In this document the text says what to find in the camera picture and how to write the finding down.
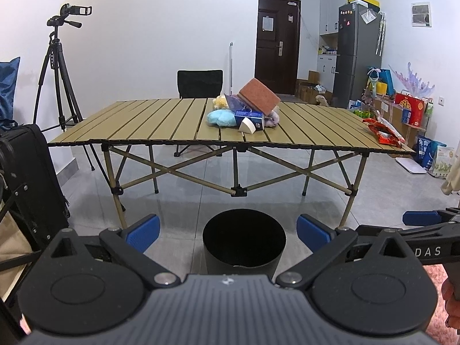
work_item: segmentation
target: black suitcase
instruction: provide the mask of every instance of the black suitcase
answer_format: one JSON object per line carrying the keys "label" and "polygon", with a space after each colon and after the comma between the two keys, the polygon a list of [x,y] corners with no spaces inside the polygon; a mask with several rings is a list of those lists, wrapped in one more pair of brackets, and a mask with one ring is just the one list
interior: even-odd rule
{"label": "black suitcase", "polygon": [[59,230],[68,227],[70,214],[47,141],[37,125],[0,132],[0,167],[8,186],[3,200],[14,197],[10,213],[19,228],[39,248],[48,245]]}

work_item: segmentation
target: human hand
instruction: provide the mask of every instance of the human hand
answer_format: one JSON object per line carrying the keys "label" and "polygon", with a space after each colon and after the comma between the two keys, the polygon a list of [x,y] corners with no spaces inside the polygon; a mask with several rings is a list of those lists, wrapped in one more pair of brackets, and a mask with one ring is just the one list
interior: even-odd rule
{"label": "human hand", "polygon": [[460,301],[457,301],[454,296],[454,286],[446,279],[441,287],[442,299],[446,301],[445,309],[449,314],[446,320],[446,326],[460,329]]}

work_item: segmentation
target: tripod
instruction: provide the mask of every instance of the tripod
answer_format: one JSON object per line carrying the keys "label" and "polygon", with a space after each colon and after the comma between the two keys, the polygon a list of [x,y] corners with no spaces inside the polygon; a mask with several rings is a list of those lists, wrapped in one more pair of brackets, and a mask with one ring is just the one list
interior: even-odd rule
{"label": "tripod", "polygon": [[[40,92],[41,92],[41,87],[43,85],[43,81],[45,80],[45,74],[47,72],[47,67],[48,63],[51,65],[51,69],[54,70],[54,83],[56,86],[56,101],[57,101],[57,110],[59,113],[58,117],[58,122],[59,124],[53,126],[53,127],[48,127],[42,132],[52,130],[53,128],[61,127],[62,131],[65,131],[67,127],[74,126],[75,124],[82,122],[83,117],[81,116],[80,108],[78,107],[77,100],[75,98],[75,93],[72,88],[72,84],[70,83],[70,78],[68,76],[68,71],[67,67],[65,65],[65,60],[64,60],[64,55],[62,51],[62,44],[59,40],[58,36],[58,27],[62,26],[64,23],[68,23],[71,26],[80,28],[81,23],[79,22],[72,22],[72,21],[66,21],[64,20],[66,16],[54,16],[50,18],[47,22],[47,26],[54,26],[54,31],[50,33],[50,42],[48,46],[48,51],[45,56],[45,60],[43,61],[43,66],[41,68],[41,73],[40,73],[40,78],[38,80],[38,91],[37,91],[37,98],[35,100],[35,110],[34,110],[34,124],[37,122],[37,113],[38,113],[38,104],[40,101]],[[65,118],[63,108],[62,108],[62,100],[61,100],[61,88],[59,85],[59,76],[61,76],[63,85],[64,85],[64,90],[65,90],[65,95],[67,97],[67,103],[68,107],[70,109],[71,116],[69,118]],[[96,151],[94,150],[94,146],[90,144],[90,148],[93,151],[94,158],[96,159],[96,162],[98,166],[100,167],[102,173],[106,177],[105,171],[102,167],[102,164],[97,157]],[[85,154],[88,158],[88,162],[91,166],[91,171],[94,171],[94,166],[93,163],[91,162],[91,159],[89,157],[88,151],[86,146],[83,146],[83,149],[85,150]]]}

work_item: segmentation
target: tripod leg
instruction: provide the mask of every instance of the tripod leg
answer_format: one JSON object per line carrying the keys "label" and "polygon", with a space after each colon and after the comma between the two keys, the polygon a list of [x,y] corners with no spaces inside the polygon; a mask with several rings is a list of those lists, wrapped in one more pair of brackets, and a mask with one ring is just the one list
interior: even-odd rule
{"label": "tripod leg", "polygon": [[61,69],[61,71],[63,73],[62,81],[68,87],[68,95],[70,97],[70,100],[72,101],[72,105],[75,108],[76,117],[74,118],[74,122],[78,123],[78,122],[81,122],[83,120],[83,117],[81,116],[80,108],[78,107],[77,99],[75,98],[75,93],[74,93],[74,90],[72,88],[72,84],[70,83],[70,78],[68,77],[68,71],[67,71],[67,67],[65,65],[64,54],[62,53],[62,44],[61,43],[59,43],[59,46],[58,46],[57,49],[58,49],[57,51],[58,51],[58,56],[59,56],[59,63],[62,65],[62,69]]}
{"label": "tripod leg", "polygon": [[59,63],[59,72],[61,73],[61,79],[62,79],[62,83],[64,85],[65,95],[67,97],[68,108],[70,109],[70,117],[74,120],[74,123],[78,123],[78,120],[77,120],[77,117],[76,117],[75,111],[74,111],[74,106],[72,105],[72,100],[70,98],[70,92],[69,92],[69,88],[68,88],[69,86],[67,84],[67,81],[65,80],[65,79],[67,79],[65,77],[65,75],[64,75],[65,63],[61,62],[61,56],[58,57],[58,63]]}
{"label": "tripod leg", "polygon": [[37,123],[38,102],[40,100],[40,92],[41,92],[41,87],[43,85],[43,82],[45,80],[45,74],[47,73],[47,67],[50,61],[51,51],[52,51],[52,48],[50,45],[48,46],[47,54],[43,61],[43,66],[41,67],[40,77],[38,78],[38,91],[37,91],[37,98],[35,99],[35,109],[34,109],[34,124]]}
{"label": "tripod leg", "polygon": [[59,113],[59,125],[62,131],[65,131],[65,116],[62,110],[61,101],[61,86],[59,84],[59,61],[58,61],[58,50],[56,47],[53,48],[53,60],[54,60],[54,85],[56,86],[56,101],[57,101],[57,112]]}
{"label": "tripod leg", "polygon": [[94,166],[93,166],[93,163],[91,162],[91,158],[89,158],[89,154],[88,154],[88,151],[86,150],[86,146],[85,146],[85,145],[83,145],[83,149],[84,149],[84,151],[85,151],[85,154],[87,155],[89,165],[91,166],[91,171],[94,171],[95,168],[94,168]]}

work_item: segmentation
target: beige bag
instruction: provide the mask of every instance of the beige bag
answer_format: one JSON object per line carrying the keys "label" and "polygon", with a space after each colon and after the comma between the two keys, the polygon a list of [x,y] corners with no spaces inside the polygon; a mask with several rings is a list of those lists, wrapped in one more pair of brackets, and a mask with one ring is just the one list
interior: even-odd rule
{"label": "beige bag", "polygon": [[[10,212],[0,222],[0,261],[32,252],[27,239],[19,230]],[[26,265],[0,272],[0,298],[5,301],[18,282]]]}

